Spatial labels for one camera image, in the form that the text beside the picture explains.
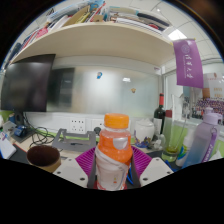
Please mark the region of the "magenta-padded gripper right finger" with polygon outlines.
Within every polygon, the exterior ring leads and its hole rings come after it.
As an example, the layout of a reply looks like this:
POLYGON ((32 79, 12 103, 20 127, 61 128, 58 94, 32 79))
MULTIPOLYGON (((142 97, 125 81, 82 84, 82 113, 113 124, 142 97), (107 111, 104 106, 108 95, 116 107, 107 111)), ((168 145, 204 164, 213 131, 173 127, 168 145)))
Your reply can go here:
POLYGON ((135 188, 143 187, 173 173, 160 157, 151 158, 136 147, 132 150, 131 177, 135 188))

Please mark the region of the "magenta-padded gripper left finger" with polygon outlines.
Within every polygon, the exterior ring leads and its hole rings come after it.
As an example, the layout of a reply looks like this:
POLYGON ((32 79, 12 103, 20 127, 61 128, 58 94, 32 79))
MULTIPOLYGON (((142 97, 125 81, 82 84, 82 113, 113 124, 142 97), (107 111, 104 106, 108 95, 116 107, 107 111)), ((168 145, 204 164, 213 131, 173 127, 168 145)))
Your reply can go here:
POLYGON ((93 189, 96 182, 95 149, 89 149, 76 158, 66 158, 54 174, 78 186, 93 189))

